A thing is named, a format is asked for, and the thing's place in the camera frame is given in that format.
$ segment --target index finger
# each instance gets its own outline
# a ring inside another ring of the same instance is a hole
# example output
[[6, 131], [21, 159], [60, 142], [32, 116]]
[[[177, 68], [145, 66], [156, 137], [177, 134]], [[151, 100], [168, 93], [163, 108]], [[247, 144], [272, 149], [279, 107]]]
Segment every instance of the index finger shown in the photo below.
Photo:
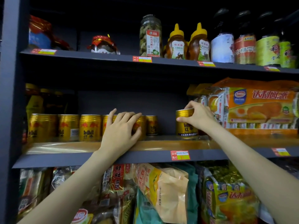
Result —
[[140, 116], [142, 115], [142, 113], [137, 113], [135, 115], [133, 115], [129, 120], [128, 120], [128, 124], [130, 126], [133, 127], [134, 123], [136, 123], [136, 121], [140, 118]]
[[195, 101], [190, 101], [186, 107], [184, 109], [188, 109], [188, 108], [194, 108], [195, 105], [197, 105], [198, 103]]
[[108, 115], [108, 118], [107, 118], [107, 123], [106, 123], [106, 126], [110, 126], [112, 124], [112, 119], [113, 119], [113, 115], [114, 113], [116, 112], [116, 108], [113, 109], [109, 115]]

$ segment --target person's left hand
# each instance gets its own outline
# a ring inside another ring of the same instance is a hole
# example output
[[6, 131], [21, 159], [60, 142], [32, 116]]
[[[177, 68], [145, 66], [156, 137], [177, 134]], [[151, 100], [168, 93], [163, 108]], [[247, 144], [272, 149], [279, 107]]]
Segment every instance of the person's left hand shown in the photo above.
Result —
[[112, 118], [115, 112], [116, 109], [109, 113], [100, 150], [109, 149], [111, 153], [115, 153], [118, 158], [131, 148], [141, 136], [141, 127], [137, 129], [134, 135], [131, 135], [133, 125], [140, 118], [141, 113], [119, 113], [112, 123]]

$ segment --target honey bottle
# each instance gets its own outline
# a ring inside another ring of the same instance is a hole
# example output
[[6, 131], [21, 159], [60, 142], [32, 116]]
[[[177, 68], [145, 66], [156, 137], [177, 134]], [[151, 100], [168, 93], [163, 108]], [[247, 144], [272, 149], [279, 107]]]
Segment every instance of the honey bottle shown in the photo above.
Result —
[[190, 38], [188, 59], [194, 61], [210, 61], [210, 42], [207, 40], [207, 30], [202, 29], [202, 24], [197, 24], [197, 29]]
[[174, 31], [170, 33], [169, 41], [166, 45], [166, 57], [168, 59], [186, 59], [188, 44], [184, 39], [184, 32], [175, 25]]

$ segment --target yellow cap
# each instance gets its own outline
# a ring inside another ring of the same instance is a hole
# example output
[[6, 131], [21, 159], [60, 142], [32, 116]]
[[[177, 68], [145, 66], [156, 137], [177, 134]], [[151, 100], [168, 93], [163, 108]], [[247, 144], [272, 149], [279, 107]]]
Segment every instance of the yellow cap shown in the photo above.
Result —
[[41, 93], [51, 93], [50, 90], [45, 89], [45, 88], [40, 89], [40, 92], [41, 92]]
[[26, 83], [26, 88], [27, 89], [34, 89], [34, 90], [38, 90], [38, 87], [34, 84], [31, 83]]
[[192, 40], [192, 38], [196, 35], [207, 35], [207, 30], [206, 29], [202, 29], [202, 23], [198, 23], [197, 24], [197, 29], [196, 31], [194, 31], [192, 34], [191, 34], [191, 38], [190, 38], [190, 41]]
[[60, 91], [55, 91], [55, 94], [56, 94], [56, 95], [63, 95], [63, 93], [60, 92]]
[[181, 35], [184, 37], [184, 32], [179, 29], [178, 23], [176, 23], [176, 25], [174, 26], [174, 31], [170, 33], [169, 37], [171, 38], [172, 36], [175, 35]]

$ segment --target energy drink can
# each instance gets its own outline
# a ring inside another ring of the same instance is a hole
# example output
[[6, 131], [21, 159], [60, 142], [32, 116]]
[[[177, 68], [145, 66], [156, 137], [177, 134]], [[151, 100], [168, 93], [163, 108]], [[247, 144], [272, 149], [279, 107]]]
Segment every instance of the energy drink can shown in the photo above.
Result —
[[[194, 113], [193, 108], [189, 109], [182, 109], [176, 111], [176, 118], [178, 117], [190, 117]], [[176, 135], [183, 136], [185, 138], [189, 138], [192, 136], [198, 135], [198, 130], [194, 126], [188, 124], [188, 123], [182, 123], [176, 121]]]
[[57, 115], [32, 114], [29, 120], [28, 142], [50, 142], [57, 133]]
[[[104, 115], [104, 117], [103, 117], [103, 135], [104, 135], [104, 132], [106, 130], [108, 116], [109, 115]], [[116, 119], [116, 117], [117, 117], [117, 115], [113, 115], [113, 117], [112, 117], [112, 123], [114, 122], [114, 120]]]
[[81, 115], [79, 122], [79, 140], [99, 141], [102, 135], [102, 117], [100, 115]]
[[147, 119], [145, 116], [140, 116], [140, 118], [137, 119], [136, 123], [134, 123], [132, 128], [132, 135], [136, 133], [139, 127], [141, 127], [141, 136], [138, 140], [142, 141], [146, 138], [147, 135]]
[[158, 117], [146, 116], [147, 119], [147, 136], [158, 135]]
[[61, 142], [79, 139], [79, 115], [60, 115], [59, 140]]

